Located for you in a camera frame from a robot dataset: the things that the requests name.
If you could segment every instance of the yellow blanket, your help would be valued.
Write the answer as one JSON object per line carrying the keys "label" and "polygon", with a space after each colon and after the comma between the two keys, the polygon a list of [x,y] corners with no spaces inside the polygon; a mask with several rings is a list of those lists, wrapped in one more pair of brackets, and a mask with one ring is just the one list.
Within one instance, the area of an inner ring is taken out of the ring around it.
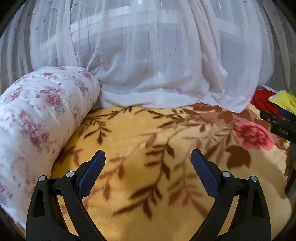
{"label": "yellow blanket", "polygon": [[[199,148],[222,171],[244,179],[258,177],[275,237],[291,215],[283,176],[289,143],[268,128],[252,105],[241,114],[204,104],[97,110],[69,140],[52,177],[76,170],[101,149],[106,164],[83,204],[105,238],[187,241],[214,203],[190,163],[191,151]],[[236,203],[237,199],[221,233],[228,230]]]}

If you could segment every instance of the metal screw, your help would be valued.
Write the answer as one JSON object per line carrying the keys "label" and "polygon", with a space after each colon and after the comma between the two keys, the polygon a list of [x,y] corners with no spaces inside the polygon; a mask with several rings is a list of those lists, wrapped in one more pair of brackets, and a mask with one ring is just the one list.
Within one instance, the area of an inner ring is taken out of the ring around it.
{"label": "metal screw", "polygon": [[231,177],[230,173],[229,172],[223,172],[223,176],[225,176],[226,178],[229,178]]}
{"label": "metal screw", "polygon": [[43,182],[45,180],[45,176],[39,177],[39,182]]}
{"label": "metal screw", "polygon": [[67,172],[66,176],[67,177],[73,177],[74,176],[74,172],[73,171]]}
{"label": "metal screw", "polygon": [[252,176],[252,177],[251,177],[251,180],[252,180],[253,182],[257,182],[257,181],[258,181],[258,178],[257,178],[257,177],[254,177],[254,176]]}

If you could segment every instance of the brown leaf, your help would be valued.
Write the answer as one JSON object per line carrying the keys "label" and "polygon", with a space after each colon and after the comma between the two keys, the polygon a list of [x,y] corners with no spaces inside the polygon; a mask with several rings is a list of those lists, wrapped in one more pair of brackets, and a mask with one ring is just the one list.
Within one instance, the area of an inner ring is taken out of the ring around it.
{"label": "brown leaf", "polygon": [[160,125],[158,128],[163,128],[163,127],[169,126],[169,125],[171,125],[171,124],[174,124],[175,122],[176,122],[176,121],[171,120],[171,121],[169,121],[169,122],[167,122],[167,123],[164,123],[164,124]]}
{"label": "brown leaf", "polygon": [[218,119],[222,119],[226,124],[229,124],[233,121],[233,114],[230,111],[223,111],[218,115]]}
{"label": "brown leaf", "polygon": [[153,202],[154,205],[157,204],[157,202],[156,202],[156,198],[155,198],[155,196],[154,196],[154,192],[151,193],[151,202]]}
{"label": "brown leaf", "polygon": [[162,163],[161,170],[165,174],[166,179],[169,180],[170,179],[170,168],[165,163]]}
{"label": "brown leaf", "polygon": [[118,177],[120,180],[122,180],[123,176],[124,176],[124,167],[123,167],[123,164],[121,164],[118,169]]}
{"label": "brown leaf", "polygon": [[241,167],[243,164],[250,167],[251,155],[241,146],[230,146],[226,149],[231,155],[227,161],[227,168],[232,169],[235,167]]}
{"label": "brown leaf", "polygon": [[188,201],[189,201],[189,198],[188,198],[188,196],[186,196],[184,199],[183,199],[183,205],[186,205],[187,203],[188,203]]}
{"label": "brown leaf", "polygon": [[203,133],[205,131],[205,124],[200,127],[200,132]]}
{"label": "brown leaf", "polygon": [[188,115],[199,115],[199,113],[193,111],[193,110],[188,110],[188,109],[182,109],[185,113]]}
{"label": "brown leaf", "polygon": [[142,202],[137,202],[137,203],[134,203],[130,206],[127,206],[127,207],[124,207],[116,212],[113,213],[113,216],[116,216],[116,215],[120,215],[120,214],[123,214],[123,213],[127,213],[127,212],[130,212],[132,210],[134,210],[135,208],[137,208],[138,206],[140,206],[142,204]]}
{"label": "brown leaf", "polygon": [[162,150],[160,150],[160,151],[149,151],[149,152],[146,152],[146,155],[148,155],[148,156],[156,156],[156,155],[158,155],[158,154],[160,154],[162,152],[163,152]]}
{"label": "brown leaf", "polygon": [[178,163],[178,164],[176,164],[176,165],[174,166],[174,171],[177,171],[177,170],[180,169],[183,165],[184,165],[184,162],[183,162],[183,161],[180,162],[180,163]]}
{"label": "brown leaf", "polygon": [[197,196],[197,197],[202,197],[203,194],[198,192],[198,191],[195,191],[195,190],[191,190],[190,191],[190,194],[194,195],[194,196]]}
{"label": "brown leaf", "polygon": [[97,142],[98,142],[99,145],[102,145],[102,143],[103,143],[103,137],[102,137],[101,133],[100,133],[100,135],[99,135],[99,137],[97,139]]}
{"label": "brown leaf", "polygon": [[83,134],[83,132],[84,132],[84,128],[82,127],[82,128],[80,129],[80,131],[78,132],[78,137],[81,137],[82,134]]}
{"label": "brown leaf", "polygon": [[216,159],[216,164],[219,164],[222,161],[223,154],[224,154],[224,143],[220,145],[219,152]]}
{"label": "brown leaf", "polygon": [[214,109],[215,109],[214,106],[210,106],[203,103],[193,105],[193,110],[197,110],[197,111],[209,111]]}
{"label": "brown leaf", "polygon": [[145,199],[145,201],[143,202],[143,211],[147,215],[148,218],[152,217],[152,213],[151,213],[151,209],[150,209],[150,206],[148,203],[148,199]]}
{"label": "brown leaf", "polygon": [[153,117],[153,120],[161,119],[162,117],[163,117],[163,115],[157,115],[157,116]]}
{"label": "brown leaf", "polygon": [[110,187],[109,181],[107,181],[103,191],[103,196],[107,201],[110,199],[110,191],[111,191],[111,187]]}
{"label": "brown leaf", "polygon": [[219,143],[214,145],[211,149],[209,149],[207,151],[207,153],[205,154],[205,158],[209,159],[214,154],[214,152],[217,150],[218,146],[219,146]]}
{"label": "brown leaf", "polygon": [[247,119],[248,121],[252,121],[251,114],[248,110],[244,110],[242,113],[234,113],[237,117]]}
{"label": "brown leaf", "polygon": [[204,206],[199,203],[198,201],[191,199],[191,203],[194,206],[194,208],[204,217],[207,217],[208,211],[204,208]]}
{"label": "brown leaf", "polygon": [[214,110],[217,112],[217,113],[220,113],[223,109],[220,107],[220,106],[214,106]]}
{"label": "brown leaf", "polygon": [[184,140],[196,140],[197,137],[182,137]]}
{"label": "brown leaf", "polygon": [[84,139],[86,139],[86,138],[92,136],[93,134],[97,133],[99,129],[96,129],[95,131],[92,131],[92,132],[86,134],[86,135],[84,136]]}
{"label": "brown leaf", "polygon": [[172,189],[178,187],[178,186],[180,185],[181,181],[182,181],[182,177],[179,177],[176,181],[174,181],[174,182],[168,187],[168,190],[170,191],[170,190],[172,190]]}
{"label": "brown leaf", "polygon": [[201,147],[202,147],[202,142],[201,142],[201,140],[200,140],[200,139],[196,140],[196,146],[195,146],[195,148],[196,148],[196,149],[200,149]]}
{"label": "brown leaf", "polygon": [[190,183],[186,183],[186,187],[193,188],[193,189],[197,189],[198,188],[198,186],[196,186],[195,184],[190,184]]}
{"label": "brown leaf", "polygon": [[135,199],[137,197],[145,195],[147,192],[150,192],[154,188],[154,185],[150,185],[144,188],[139,189],[138,191],[135,191],[129,199]]}
{"label": "brown leaf", "polygon": [[150,138],[146,141],[146,145],[145,145],[146,149],[148,149],[150,146],[153,145],[153,143],[156,141],[156,138],[157,138],[157,134],[152,134],[150,136]]}
{"label": "brown leaf", "polygon": [[154,186],[154,192],[155,192],[155,194],[156,194],[156,196],[158,197],[159,200],[163,199],[163,196],[161,195],[157,185]]}
{"label": "brown leaf", "polygon": [[125,161],[126,159],[127,159],[126,156],[118,156],[118,157],[111,158],[109,160],[109,162],[115,163],[115,162],[119,162],[119,161]]}
{"label": "brown leaf", "polygon": [[194,178],[197,178],[198,175],[196,173],[189,173],[186,175],[186,178],[187,179],[194,179]]}
{"label": "brown leaf", "polygon": [[153,110],[147,110],[150,114],[153,114],[153,115],[162,115],[163,116],[163,114],[161,114],[161,113],[157,113],[157,112],[155,112],[155,111],[153,111]]}
{"label": "brown leaf", "polygon": [[176,192],[173,192],[169,197],[168,205],[170,206],[174,204],[179,199],[181,193],[182,193],[182,188],[180,188]]}
{"label": "brown leaf", "polygon": [[109,129],[105,128],[105,127],[102,127],[102,130],[103,130],[103,131],[106,131],[106,132],[109,132],[109,133],[112,132],[111,130],[109,130]]}
{"label": "brown leaf", "polygon": [[143,111],[146,111],[147,110],[147,108],[143,108],[143,109],[141,109],[141,110],[138,110],[138,111],[136,111],[135,113],[134,113],[134,115],[136,115],[136,114],[138,114],[138,113],[141,113],[141,112],[143,112]]}
{"label": "brown leaf", "polygon": [[200,124],[184,124],[183,126],[191,126],[191,127],[194,127],[194,126],[199,126]]}
{"label": "brown leaf", "polygon": [[227,135],[227,138],[226,138],[226,145],[228,145],[228,144],[230,143],[230,141],[231,141],[231,133],[229,133],[229,134]]}
{"label": "brown leaf", "polygon": [[99,175],[99,179],[104,179],[106,177],[111,177],[111,176],[113,176],[113,174],[114,174],[114,171],[109,171],[109,172],[101,173]]}
{"label": "brown leaf", "polygon": [[158,148],[162,148],[162,147],[164,147],[165,145],[155,145],[155,146],[153,146],[153,148],[154,149],[158,149]]}
{"label": "brown leaf", "polygon": [[169,154],[171,157],[175,158],[175,152],[174,152],[174,149],[173,149],[169,144],[167,144],[165,147],[166,147],[166,149],[167,149],[168,154]]}
{"label": "brown leaf", "polygon": [[254,119],[254,123],[263,126],[266,130],[269,130],[270,124],[264,120]]}
{"label": "brown leaf", "polygon": [[160,161],[152,161],[152,162],[145,164],[145,167],[157,166],[159,163],[160,163]]}

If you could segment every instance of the brown leaf pattern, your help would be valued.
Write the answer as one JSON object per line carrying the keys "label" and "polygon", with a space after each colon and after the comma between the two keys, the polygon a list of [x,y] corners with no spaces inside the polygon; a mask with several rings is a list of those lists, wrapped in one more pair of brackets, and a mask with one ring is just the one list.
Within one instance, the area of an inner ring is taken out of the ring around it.
{"label": "brown leaf pattern", "polygon": [[[126,116],[135,120],[149,119],[155,123],[154,128],[143,127],[143,134],[137,136],[137,144],[130,145],[129,139],[135,135],[128,133],[127,138],[121,140],[124,137],[121,132],[125,130],[116,129],[121,118]],[[204,218],[210,206],[204,201],[203,186],[190,165],[191,151],[199,148],[207,159],[218,165],[225,163],[229,170],[251,168],[253,156],[242,148],[241,140],[234,135],[237,125],[246,121],[260,124],[267,130],[270,128],[251,109],[237,114],[204,104],[164,110],[132,106],[98,110],[83,120],[76,132],[79,141],[67,144],[56,163],[65,164],[64,160],[70,158],[70,162],[78,167],[86,161],[82,153],[87,151],[87,145],[82,148],[79,143],[86,141],[92,141],[98,149],[106,152],[105,167],[89,197],[83,199],[87,210],[97,205],[95,194],[99,194],[106,203],[110,203],[109,209],[116,218],[140,212],[143,217],[153,219],[158,215],[156,210],[160,203],[167,205],[172,212],[192,208],[194,213]],[[128,147],[126,151],[116,151],[117,138]],[[273,138],[275,147],[286,152],[288,142]],[[141,173],[135,177],[147,176],[147,181],[138,184],[132,177],[135,184],[132,184],[132,189],[130,186],[125,189],[131,178],[128,175],[136,172]],[[122,199],[118,198],[117,192],[122,193]],[[62,212],[65,213],[65,207],[62,207]]]}

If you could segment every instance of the black device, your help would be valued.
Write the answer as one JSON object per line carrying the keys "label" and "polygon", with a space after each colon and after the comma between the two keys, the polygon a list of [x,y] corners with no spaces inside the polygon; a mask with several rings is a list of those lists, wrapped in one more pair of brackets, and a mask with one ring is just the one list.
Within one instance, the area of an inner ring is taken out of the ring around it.
{"label": "black device", "polygon": [[[276,116],[265,111],[260,112],[261,119],[267,121],[271,125],[270,132],[280,136],[291,142],[290,158],[296,160],[296,116],[282,108],[279,108],[279,114],[287,120],[277,118]],[[291,172],[287,179],[285,194],[289,200],[293,200],[296,195],[296,170],[293,167],[293,162],[290,162]]]}
{"label": "black device", "polygon": [[[270,241],[271,226],[266,200],[259,180],[248,180],[222,172],[215,163],[194,150],[192,165],[209,196],[215,203],[207,218],[190,241]],[[99,150],[76,172],[67,172],[58,179],[41,176],[31,199],[27,218],[27,241],[106,241],[84,208],[81,200],[88,196],[105,164]],[[79,235],[71,234],[62,216],[57,195],[62,195],[71,221]],[[219,232],[230,210],[234,196],[239,196],[229,231]]]}

